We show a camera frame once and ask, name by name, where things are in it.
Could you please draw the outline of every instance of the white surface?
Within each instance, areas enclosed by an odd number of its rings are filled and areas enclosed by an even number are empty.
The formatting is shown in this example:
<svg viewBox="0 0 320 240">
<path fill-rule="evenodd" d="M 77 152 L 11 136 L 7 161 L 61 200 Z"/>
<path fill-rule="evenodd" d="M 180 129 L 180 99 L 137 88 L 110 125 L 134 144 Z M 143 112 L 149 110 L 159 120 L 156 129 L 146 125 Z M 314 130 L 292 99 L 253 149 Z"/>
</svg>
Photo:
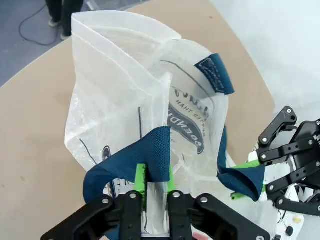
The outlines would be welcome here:
<svg viewBox="0 0 320 240">
<path fill-rule="evenodd" d="M 211 1 L 256 64 L 275 113 L 289 105 L 298 122 L 319 119 L 320 1 Z M 306 216 L 298 240 L 318 239 L 319 226 L 319 217 Z"/>
</svg>

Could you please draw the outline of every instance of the screw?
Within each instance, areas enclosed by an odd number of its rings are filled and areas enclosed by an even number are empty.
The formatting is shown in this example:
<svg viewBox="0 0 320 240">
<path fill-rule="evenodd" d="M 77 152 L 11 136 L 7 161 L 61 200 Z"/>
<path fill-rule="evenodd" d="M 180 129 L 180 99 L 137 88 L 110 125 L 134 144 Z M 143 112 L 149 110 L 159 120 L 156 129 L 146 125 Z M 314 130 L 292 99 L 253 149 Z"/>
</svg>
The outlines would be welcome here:
<svg viewBox="0 0 320 240">
<path fill-rule="evenodd" d="M 107 204 L 107 203 L 109 203 L 109 200 L 107 198 L 104 198 L 104 199 L 102 199 L 102 203 Z"/>
<path fill-rule="evenodd" d="M 202 198 L 200 199 L 200 201 L 205 204 L 205 203 L 208 202 L 208 198 L 202 197 Z"/>
<path fill-rule="evenodd" d="M 174 192 L 174 193 L 173 193 L 173 197 L 174 197 L 174 198 L 178 198 L 178 197 L 180 197 L 180 193 L 178 193 L 177 191 L 176 191 L 176 192 Z"/>
</svg>

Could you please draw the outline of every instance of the black pants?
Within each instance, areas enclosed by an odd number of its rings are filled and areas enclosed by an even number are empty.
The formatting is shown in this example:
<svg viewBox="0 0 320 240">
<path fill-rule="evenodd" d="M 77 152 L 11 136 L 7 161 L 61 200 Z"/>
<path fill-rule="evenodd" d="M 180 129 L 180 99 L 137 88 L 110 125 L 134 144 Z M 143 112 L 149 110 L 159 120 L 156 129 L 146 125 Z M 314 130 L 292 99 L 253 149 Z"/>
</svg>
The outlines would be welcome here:
<svg viewBox="0 0 320 240">
<path fill-rule="evenodd" d="M 63 34 L 71 35 L 71 14 L 80 12 L 84 0 L 45 0 L 55 22 L 61 21 Z"/>
</svg>

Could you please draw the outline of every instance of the black line on bag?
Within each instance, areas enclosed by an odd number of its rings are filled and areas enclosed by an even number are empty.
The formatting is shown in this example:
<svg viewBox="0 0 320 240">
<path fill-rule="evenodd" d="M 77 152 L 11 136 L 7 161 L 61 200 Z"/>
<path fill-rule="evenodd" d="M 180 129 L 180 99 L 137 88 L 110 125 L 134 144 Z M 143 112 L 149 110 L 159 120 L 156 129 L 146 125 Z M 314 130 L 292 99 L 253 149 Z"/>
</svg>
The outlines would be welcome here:
<svg viewBox="0 0 320 240">
<path fill-rule="evenodd" d="M 187 73 L 183 68 L 181 68 L 178 64 L 172 62 L 172 61 L 167 61 L 167 60 L 160 60 L 160 62 L 166 62 L 168 64 L 172 64 L 174 66 L 176 66 L 178 69 L 180 69 L 182 72 L 184 72 L 190 79 L 192 79 L 197 85 L 198 87 L 207 95 L 207 97 L 210 99 L 210 101 L 213 104 L 213 108 L 216 108 L 216 105 L 214 103 L 214 101 L 211 99 L 209 93 L 200 85 L 200 83 L 197 82 L 197 80 L 195 80 L 189 73 Z"/>
<path fill-rule="evenodd" d="M 142 139 L 142 123 L 141 123 L 141 108 L 138 107 L 138 113 L 139 113 L 139 129 L 140 129 L 140 139 Z"/>
<path fill-rule="evenodd" d="M 87 148 L 87 146 L 85 145 L 84 141 L 81 140 L 81 138 L 79 138 L 80 142 L 83 144 L 83 146 L 85 147 L 87 153 L 89 154 L 90 158 L 94 161 L 95 165 L 98 165 L 98 163 L 94 160 L 94 158 L 91 156 L 89 149 Z"/>
</svg>

